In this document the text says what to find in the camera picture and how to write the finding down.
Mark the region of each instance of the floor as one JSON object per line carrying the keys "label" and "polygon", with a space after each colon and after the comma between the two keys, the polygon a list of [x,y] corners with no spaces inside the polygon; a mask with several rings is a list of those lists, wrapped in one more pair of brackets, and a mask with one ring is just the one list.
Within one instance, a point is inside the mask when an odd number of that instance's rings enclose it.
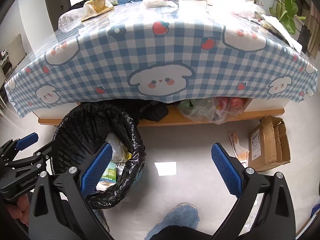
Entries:
{"label": "floor", "polygon": [[[33,113],[19,119],[11,105],[8,106],[4,110],[5,117],[0,117],[0,145],[10,138],[22,138],[32,132],[39,135],[39,141],[17,158],[31,155],[52,139],[54,127],[39,125]],[[319,109],[319,91],[300,104],[290,102],[287,105],[282,117],[287,127],[291,163],[267,172],[273,175],[281,171],[285,175],[297,230],[310,216],[312,207],[320,202]],[[248,133],[258,122],[140,128],[147,153],[141,180],[121,203],[104,211],[114,239],[142,240],[156,223],[182,202],[190,202],[198,208],[198,230],[213,234],[236,198],[229,194],[211,160],[211,145],[220,142],[232,154],[228,132],[235,131],[240,144],[248,147]]]}

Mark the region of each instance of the blue checkered tablecloth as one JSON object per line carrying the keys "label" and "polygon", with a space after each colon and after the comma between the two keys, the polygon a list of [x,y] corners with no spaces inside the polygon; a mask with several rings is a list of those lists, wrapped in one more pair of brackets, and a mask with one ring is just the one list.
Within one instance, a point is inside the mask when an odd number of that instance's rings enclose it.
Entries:
{"label": "blue checkered tablecloth", "polygon": [[206,5],[145,9],[142,3],[49,37],[5,88],[20,117],[65,103],[114,98],[166,103],[215,96],[288,98],[316,91],[318,71],[261,26],[210,16]]}

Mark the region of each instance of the curtain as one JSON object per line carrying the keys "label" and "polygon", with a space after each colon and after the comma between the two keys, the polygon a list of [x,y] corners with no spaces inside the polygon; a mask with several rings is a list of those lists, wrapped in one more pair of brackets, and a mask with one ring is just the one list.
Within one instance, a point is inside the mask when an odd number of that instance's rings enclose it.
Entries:
{"label": "curtain", "polygon": [[316,58],[320,45],[320,13],[316,9],[313,2],[311,2],[311,9],[307,27],[311,32],[311,37],[307,49],[309,53],[314,58]]}

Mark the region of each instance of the human hand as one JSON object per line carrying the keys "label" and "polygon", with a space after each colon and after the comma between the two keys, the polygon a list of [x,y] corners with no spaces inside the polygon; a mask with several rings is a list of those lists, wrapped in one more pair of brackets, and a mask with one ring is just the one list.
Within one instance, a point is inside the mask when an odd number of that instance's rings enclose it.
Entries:
{"label": "human hand", "polygon": [[10,203],[5,204],[5,206],[12,218],[20,219],[26,226],[29,224],[30,202],[27,194],[18,198],[16,206]]}

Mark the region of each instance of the black garbage bag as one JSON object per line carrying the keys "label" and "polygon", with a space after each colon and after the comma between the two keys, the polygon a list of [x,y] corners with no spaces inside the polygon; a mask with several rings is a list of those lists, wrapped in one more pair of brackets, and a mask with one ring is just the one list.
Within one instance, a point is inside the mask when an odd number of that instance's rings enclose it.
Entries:
{"label": "black garbage bag", "polygon": [[79,166],[87,156],[95,154],[109,132],[122,141],[132,153],[132,158],[126,162],[119,182],[104,192],[87,196],[92,209],[108,209],[117,205],[141,174],[146,154],[133,119],[124,109],[108,101],[85,102],[63,118],[53,136],[59,140],[60,149],[51,158],[51,168],[53,174],[59,174],[70,166]]}

